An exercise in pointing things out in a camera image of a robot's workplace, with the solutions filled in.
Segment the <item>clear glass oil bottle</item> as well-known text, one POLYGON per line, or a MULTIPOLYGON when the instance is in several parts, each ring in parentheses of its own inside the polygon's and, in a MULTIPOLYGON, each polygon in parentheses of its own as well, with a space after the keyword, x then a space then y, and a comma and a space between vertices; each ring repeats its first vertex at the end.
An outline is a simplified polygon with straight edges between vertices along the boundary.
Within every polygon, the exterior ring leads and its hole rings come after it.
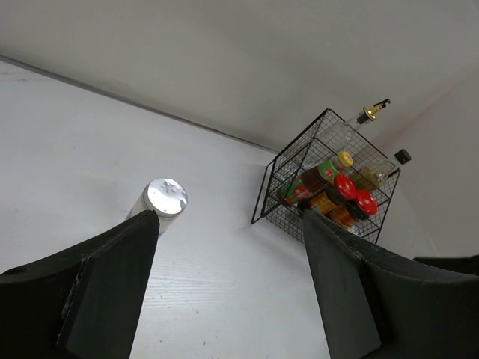
POLYGON ((339 153, 345 150, 356 133, 365 125, 376 120, 377 113, 391 104, 389 98, 384 99, 372 106, 365 106, 357 116, 345 122, 335 123, 323 132, 321 132, 317 139, 325 145, 328 150, 333 153, 339 153))

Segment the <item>yellow cap sauce bottle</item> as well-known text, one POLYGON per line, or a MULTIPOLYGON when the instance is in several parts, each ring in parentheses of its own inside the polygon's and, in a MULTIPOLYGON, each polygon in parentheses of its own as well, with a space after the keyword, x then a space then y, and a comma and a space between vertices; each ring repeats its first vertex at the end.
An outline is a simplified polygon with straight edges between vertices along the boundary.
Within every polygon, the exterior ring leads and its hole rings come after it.
POLYGON ((333 179, 353 166, 353 157, 343 150, 328 160, 301 172, 277 190, 277 198, 285 206, 292 206, 312 198, 333 179))

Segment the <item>red lid jar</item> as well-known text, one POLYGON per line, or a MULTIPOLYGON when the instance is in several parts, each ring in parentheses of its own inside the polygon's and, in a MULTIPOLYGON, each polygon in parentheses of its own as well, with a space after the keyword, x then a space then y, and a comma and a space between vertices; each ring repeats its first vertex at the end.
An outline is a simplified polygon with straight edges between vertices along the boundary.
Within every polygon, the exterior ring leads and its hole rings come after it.
POLYGON ((356 198, 342 203, 329 213, 329 219, 344 229, 365 221, 377 214, 378 206, 371 194, 365 190, 357 190, 356 198))
POLYGON ((346 174, 338 174, 332 183, 311 198, 308 202, 308 209, 321 215, 329 214, 340 205, 356 199, 356 187, 346 174))

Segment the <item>dark soy sauce bottle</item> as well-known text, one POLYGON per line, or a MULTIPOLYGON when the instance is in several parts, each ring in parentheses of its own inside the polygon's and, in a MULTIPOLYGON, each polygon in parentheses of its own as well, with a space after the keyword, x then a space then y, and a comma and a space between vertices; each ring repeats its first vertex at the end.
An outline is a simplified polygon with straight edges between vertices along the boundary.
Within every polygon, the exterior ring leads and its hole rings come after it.
POLYGON ((380 189, 386 184, 387 179, 400 170, 402 165, 410 162, 410 153, 401 149, 394 154, 393 159, 363 166, 359 172, 355 172, 350 179, 356 190, 364 190, 369 193, 380 189))

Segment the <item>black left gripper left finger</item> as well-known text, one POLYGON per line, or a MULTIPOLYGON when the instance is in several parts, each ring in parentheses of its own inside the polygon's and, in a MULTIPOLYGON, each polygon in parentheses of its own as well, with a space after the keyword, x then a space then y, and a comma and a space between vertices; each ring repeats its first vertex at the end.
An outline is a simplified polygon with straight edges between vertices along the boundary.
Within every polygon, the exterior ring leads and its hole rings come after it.
POLYGON ((129 358, 159 238, 143 211, 1 274, 2 358, 129 358))

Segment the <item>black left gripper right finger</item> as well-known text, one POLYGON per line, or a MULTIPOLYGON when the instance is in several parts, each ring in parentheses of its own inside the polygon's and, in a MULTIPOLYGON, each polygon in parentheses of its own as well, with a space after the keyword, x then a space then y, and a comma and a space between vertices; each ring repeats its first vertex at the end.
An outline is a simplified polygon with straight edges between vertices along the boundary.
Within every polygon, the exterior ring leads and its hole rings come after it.
POLYGON ((478 276, 403 257, 311 211, 303 227, 332 358, 478 356, 478 276))

